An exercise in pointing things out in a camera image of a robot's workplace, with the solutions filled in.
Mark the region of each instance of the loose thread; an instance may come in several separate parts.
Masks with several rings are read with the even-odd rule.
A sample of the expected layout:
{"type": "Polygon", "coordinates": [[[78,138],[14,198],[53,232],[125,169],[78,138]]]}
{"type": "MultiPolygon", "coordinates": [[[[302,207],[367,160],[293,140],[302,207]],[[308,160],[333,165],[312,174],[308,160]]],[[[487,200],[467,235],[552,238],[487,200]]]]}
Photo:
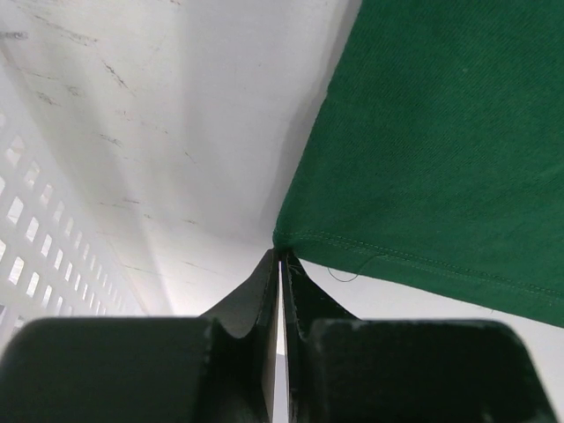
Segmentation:
{"type": "Polygon", "coordinates": [[[352,278],[350,278],[350,279],[339,279],[339,278],[337,278],[333,273],[331,273],[331,269],[330,269],[329,267],[327,268],[327,271],[329,272],[329,274],[330,274],[335,280],[338,280],[339,282],[344,282],[344,283],[353,282],[358,276],[360,276],[360,273],[364,270],[364,268],[365,268],[366,266],[368,266],[368,264],[369,264],[370,262],[372,262],[372,260],[374,260],[375,258],[378,258],[378,257],[386,257],[386,256],[387,256],[386,254],[379,254],[379,253],[376,253],[376,254],[372,255],[372,256],[369,257],[363,264],[360,265],[360,268],[359,268],[356,272],[354,272],[354,273],[356,273],[356,275],[354,275],[354,276],[353,276],[352,278]]]}

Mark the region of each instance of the scratch mark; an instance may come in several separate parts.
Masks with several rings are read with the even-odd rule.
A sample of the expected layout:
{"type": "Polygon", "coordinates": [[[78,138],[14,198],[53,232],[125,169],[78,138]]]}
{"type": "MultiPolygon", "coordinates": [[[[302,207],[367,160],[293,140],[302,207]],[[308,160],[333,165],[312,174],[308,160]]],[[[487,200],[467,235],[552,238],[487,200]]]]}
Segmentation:
{"type": "Polygon", "coordinates": [[[41,22],[43,22],[45,25],[56,29],[57,31],[61,32],[61,35],[68,38],[71,41],[74,41],[82,46],[87,46],[90,47],[92,45],[94,45],[96,42],[98,42],[97,38],[93,38],[93,37],[89,37],[88,35],[84,35],[82,33],[75,33],[74,31],[70,31],[67,28],[65,28],[64,26],[60,26],[58,24],[54,24],[53,22],[51,22],[48,19],[43,18],[42,16],[39,15],[32,15],[34,18],[40,20],[41,22]]]}
{"type": "Polygon", "coordinates": [[[132,269],[133,271],[142,271],[143,273],[149,273],[151,275],[155,275],[155,276],[163,276],[166,277],[165,275],[163,275],[162,273],[158,273],[156,271],[148,271],[146,269],[140,269],[138,267],[134,267],[134,266],[128,266],[127,264],[124,264],[123,267],[127,268],[127,269],[132,269]]]}
{"type": "Polygon", "coordinates": [[[116,110],[115,114],[122,117],[123,119],[125,119],[128,122],[131,122],[133,119],[131,119],[130,117],[127,116],[127,110],[116,110]]]}
{"type": "Polygon", "coordinates": [[[112,137],[109,137],[108,135],[104,135],[104,134],[98,134],[98,136],[102,139],[105,139],[109,143],[112,143],[113,145],[117,145],[120,148],[123,147],[123,143],[117,138],[112,138],[112,137]]]}
{"type": "Polygon", "coordinates": [[[32,4],[45,5],[51,3],[51,5],[56,5],[58,0],[11,0],[15,4],[24,4],[25,6],[32,8],[32,4]]]}
{"type": "Polygon", "coordinates": [[[114,68],[112,68],[109,64],[107,64],[105,61],[102,60],[102,63],[104,63],[104,66],[106,67],[106,70],[114,77],[115,82],[117,82],[117,84],[119,86],[122,86],[123,88],[125,88],[126,90],[129,90],[130,88],[127,86],[127,84],[125,84],[125,82],[123,81],[122,77],[120,77],[117,73],[115,73],[114,68]]]}
{"type": "Polygon", "coordinates": [[[66,85],[65,88],[70,93],[70,95],[73,95],[75,97],[83,97],[84,96],[84,92],[77,86],[66,85]]]}
{"type": "Polygon", "coordinates": [[[15,70],[17,70],[17,71],[20,71],[20,72],[22,72],[22,73],[25,73],[26,75],[32,75],[32,76],[34,76],[34,77],[43,78],[43,79],[48,79],[48,80],[50,80],[50,81],[58,81],[58,80],[59,80],[59,78],[48,77],[48,76],[46,76],[46,75],[41,75],[40,73],[37,73],[37,72],[35,72],[35,71],[33,71],[33,70],[29,70],[29,69],[26,69],[26,68],[22,68],[22,67],[20,67],[20,66],[16,66],[16,65],[13,64],[13,63],[8,63],[8,66],[12,67],[13,69],[15,69],[15,70]]]}
{"type": "Polygon", "coordinates": [[[124,159],[124,160],[131,160],[131,161],[135,161],[136,163],[141,163],[141,160],[138,160],[138,159],[132,159],[131,157],[125,157],[125,156],[123,156],[123,157],[122,157],[122,159],[124,159]]]}
{"type": "Polygon", "coordinates": [[[39,100],[51,105],[51,106],[61,106],[59,103],[57,103],[56,101],[54,101],[53,99],[51,99],[48,95],[46,95],[45,93],[40,93],[39,91],[36,92],[37,93],[37,97],[39,97],[39,100]]]}
{"type": "Polygon", "coordinates": [[[103,205],[105,207],[115,207],[116,209],[124,209],[129,210],[127,207],[119,204],[108,204],[108,203],[98,203],[99,205],[103,205]]]}
{"type": "Polygon", "coordinates": [[[15,33],[0,32],[0,40],[24,41],[27,40],[28,38],[29,38],[29,34],[24,31],[15,32],[15,33]]]}
{"type": "Polygon", "coordinates": [[[195,161],[194,159],[192,159],[192,156],[190,156],[190,155],[188,154],[188,152],[184,151],[184,154],[186,155],[186,157],[188,157],[188,158],[190,159],[190,161],[191,161],[192,163],[194,163],[194,164],[196,165],[196,161],[195,161]]]}
{"type": "Polygon", "coordinates": [[[216,271],[212,271],[211,269],[207,269],[207,268],[205,268],[205,267],[198,266],[197,264],[193,264],[193,263],[191,263],[191,262],[184,262],[184,261],[182,261],[182,263],[187,264],[188,266],[196,267],[197,269],[200,269],[200,270],[202,270],[202,271],[208,271],[208,272],[210,272],[210,273],[213,273],[214,275],[221,276],[221,275],[220,275],[219,273],[217,273],[216,271]]]}
{"type": "Polygon", "coordinates": [[[132,199],[127,198],[127,197],[124,197],[124,198],[122,199],[122,201],[123,201],[124,203],[140,204],[137,200],[132,200],[132,199]]]}
{"type": "Polygon", "coordinates": [[[147,128],[152,128],[154,130],[157,130],[158,132],[162,132],[163,134],[167,134],[168,135],[168,131],[165,128],[161,128],[159,125],[155,125],[154,123],[149,123],[149,122],[145,122],[145,121],[141,121],[141,125],[145,126],[147,128]]]}

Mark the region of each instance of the green t-shirt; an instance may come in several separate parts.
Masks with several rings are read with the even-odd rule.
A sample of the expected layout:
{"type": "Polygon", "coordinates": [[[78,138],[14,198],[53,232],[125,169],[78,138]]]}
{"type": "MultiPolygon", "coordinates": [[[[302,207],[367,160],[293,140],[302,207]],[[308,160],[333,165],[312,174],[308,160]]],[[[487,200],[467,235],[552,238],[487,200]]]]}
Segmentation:
{"type": "Polygon", "coordinates": [[[564,326],[564,2],[365,1],[274,242],[564,326]]]}

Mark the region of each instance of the white surface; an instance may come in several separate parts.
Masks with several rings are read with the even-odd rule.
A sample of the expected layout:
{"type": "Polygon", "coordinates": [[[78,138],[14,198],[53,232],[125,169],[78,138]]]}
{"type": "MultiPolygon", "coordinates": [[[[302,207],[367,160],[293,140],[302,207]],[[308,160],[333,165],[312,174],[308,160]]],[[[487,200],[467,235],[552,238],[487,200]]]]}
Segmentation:
{"type": "MultiPolygon", "coordinates": [[[[149,312],[205,311],[271,245],[359,4],[0,0],[0,63],[149,312]]],[[[563,414],[561,330],[308,270],[362,317],[507,318],[563,414]]]]}
{"type": "Polygon", "coordinates": [[[47,315],[135,315],[108,245],[0,68],[0,351],[47,315]]]}
{"type": "Polygon", "coordinates": [[[288,423],[288,388],[286,386],[286,356],[276,355],[274,380],[274,413],[272,423],[288,423]]]}

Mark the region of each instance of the stitching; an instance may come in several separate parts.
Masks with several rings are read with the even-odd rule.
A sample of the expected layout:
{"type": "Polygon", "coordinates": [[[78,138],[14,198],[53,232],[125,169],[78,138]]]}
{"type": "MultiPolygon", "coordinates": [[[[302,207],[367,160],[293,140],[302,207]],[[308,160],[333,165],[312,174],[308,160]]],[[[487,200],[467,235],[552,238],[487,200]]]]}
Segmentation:
{"type": "MultiPolygon", "coordinates": [[[[377,247],[377,246],[372,246],[371,244],[367,244],[367,243],[365,243],[365,242],[360,242],[360,241],[358,241],[358,242],[356,242],[356,241],[354,241],[354,240],[348,240],[348,241],[350,241],[350,242],[347,242],[347,241],[338,241],[338,240],[331,239],[331,238],[328,238],[328,237],[323,236],[323,235],[306,234],[306,233],[299,233],[299,232],[298,232],[298,233],[287,233],[287,234],[285,234],[285,233],[276,231],[276,233],[277,233],[277,234],[282,234],[282,235],[287,235],[287,234],[289,234],[289,235],[292,235],[292,234],[299,234],[300,236],[294,237],[294,239],[305,240],[305,241],[312,241],[312,240],[317,239],[318,241],[321,240],[321,241],[323,241],[324,243],[329,244],[329,245],[332,245],[332,246],[334,246],[334,247],[337,247],[337,248],[340,248],[340,249],[350,250],[350,251],[352,251],[353,253],[362,254],[362,255],[365,255],[365,256],[370,256],[370,255],[372,254],[372,253],[369,252],[370,249],[367,249],[366,247],[361,247],[361,246],[358,246],[358,245],[354,245],[354,244],[364,244],[364,245],[370,246],[370,247],[372,247],[373,249],[376,249],[376,250],[379,250],[379,249],[380,249],[380,250],[384,250],[384,251],[389,251],[389,252],[392,252],[392,253],[396,253],[396,254],[399,254],[399,255],[405,255],[405,256],[409,256],[409,257],[416,257],[416,256],[413,256],[413,255],[410,255],[410,254],[407,254],[407,253],[401,253],[401,252],[399,252],[399,251],[395,251],[395,250],[392,250],[392,249],[385,249],[385,248],[380,248],[380,247],[377,247]],[[345,244],[347,247],[351,247],[351,248],[348,248],[348,249],[347,249],[347,248],[344,247],[344,245],[338,245],[338,243],[340,243],[340,244],[345,244]]],[[[343,238],[343,237],[340,237],[340,236],[336,236],[336,235],[333,235],[333,236],[335,236],[335,237],[337,237],[337,238],[340,238],[340,239],[343,239],[343,240],[346,240],[346,238],[343,238]]],[[[381,258],[382,260],[391,261],[391,260],[387,259],[385,256],[380,256],[380,257],[377,257],[377,258],[381,258]]],[[[480,273],[480,272],[478,272],[478,271],[466,270],[466,269],[459,268],[459,267],[457,267],[457,266],[455,266],[455,265],[452,265],[452,264],[441,263],[441,262],[437,262],[437,261],[435,261],[435,260],[425,259],[425,258],[423,258],[423,257],[420,258],[421,261],[424,261],[424,262],[425,262],[425,261],[428,261],[429,263],[433,263],[433,264],[435,264],[435,265],[445,265],[446,267],[450,267],[450,268],[452,268],[452,269],[461,270],[461,271],[468,271],[468,272],[470,272],[470,273],[481,274],[481,275],[483,275],[484,277],[487,277],[487,278],[479,277],[479,276],[475,276],[475,275],[464,275],[463,273],[460,273],[460,272],[458,272],[458,271],[450,271],[450,270],[447,270],[447,269],[430,270],[430,269],[426,269],[426,268],[423,268],[423,267],[418,267],[418,266],[416,265],[416,263],[413,263],[412,260],[410,260],[410,259],[408,259],[408,258],[403,258],[403,257],[399,257],[399,256],[395,256],[394,258],[396,258],[397,260],[402,260],[402,261],[408,263],[408,264],[409,264],[411,267],[413,267],[413,268],[420,269],[420,270],[423,270],[423,271],[428,271],[428,272],[433,273],[433,274],[437,274],[437,275],[441,275],[441,276],[446,276],[446,277],[452,277],[452,278],[459,278],[459,279],[461,279],[461,280],[469,280],[469,281],[471,281],[471,282],[477,282],[477,281],[474,280],[474,279],[481,279],[482,281],[493,282],[493,283],[495,283],[495,284],[497,284],[497,285],[500,285],[500,286],[503,286],[503,287],[505,287],[505,288],[509,288],[509,289],[512,289],[512,290],[523,290],[523,291],[525,291],[525,292],[527,292],[527,293],[530,293],[530,294],[533,294],[533,295],[535,295],[535,296],[537,296],[537,297],[538,297],[539,295],[543,295],[543,296],[548,297],[548,298],[550,298],[550,299],[552,299],[552,300],[564,301],[564,299],[561,298],[562,293],[559,293],[559,292],[554,291],[554,290],[551,290],[551,289],[542,288],[542,287],[540,287],[540,286],[526,285],[526,284],[524,284],[523,282],[513,281],[513,280],[511,280],[511,279],[502,278],[502,277],[495,277],[494,275],[490,275],[490,274],[487,274],[487,273],[480,273]],[[440,273],[440,272],[438,272],[438,271],[444,271],[444,272],[447,272],[447,273],[449,273],[449,274],[443,274],[443,273],[440,273]]]]}
{"type": "Polygon", "coordinates": [[[492,275],[492,274],[490,274],[490,273],[486,273],[486,272],[483,272],[483,271],[473,271],[472,269],[465,269],[464,267],[455,266],[454,264],[439,262],[439,261],[433,260],[433,259],[431,259],[431,258],[425,258],[425,257],[415,256],[415,255],[410,254],[410,253],[404,253],[404,252],[402,252],[402,251],[397,251],[397,250],[395,250],[395,249],[388,249],[388,248],[385,248],[385,247],[380,247],[380,246],[377,246],[377,245],[374,245],[374,244],[369,244],[369,243],[367,243],[367,242],[351,240],[350,238],[345,238],[345,237],[343,237],[343,236],[334,235],[334,234],[329,234],[329,233],[324,232],[324,231],[306,231],[305,233],[304,233],[304,232],[284,233],[284,232],[278,232],[278,231],[275,231],[275,232],[276,232],[277,234],[281,234],[281,235],[298,235],[298,234],[304,234],[304,235],[306,235],[306,236],[309,236],[309,235],[307,235],[307,234],[313,234],[313,235],[315,235],[315,234],[321,234],[321,235],[316,235],[316,236],[318,236],[318,237],[320,237],[320,238],[323,238],[323,239],[331,239],[331,240],[333,240],[333,241],[340,242],[340,241],[335,240],[335,238],[338,238],[338,239],[340,239],[340,240],[343,240],[343,241],[344,241],[345,243],[347,243],[347,244],[366,245],[367,247],[370,247],[370,249],[379,249],[379,250],[387,251],[387,252],[394,253],[394,254],[397,254],[397,255],[400,255],[400,256],[410,257],[410,258],[412,258],[412,259],[414,259],[414,260],[417,260],[417,261],[419,261],[419,262],[429,262],[429,263],[438,264],[438,265],[440,265],[440,266],[449,267],[449,268],[451,268],[451,269],[455,269],[455,270],[459,270],[459,271],[466,271],[466,272],[468,272],[468,273],[476,273],[476,274],[483,275],[483,276],[486,276],[486,277],[489,277],[489,278],[495,278],[495,279],[505,280],[506,282],[512,282],[510,279],[503,278],[503,277],[501,277],[501,276],[492,275]]]}

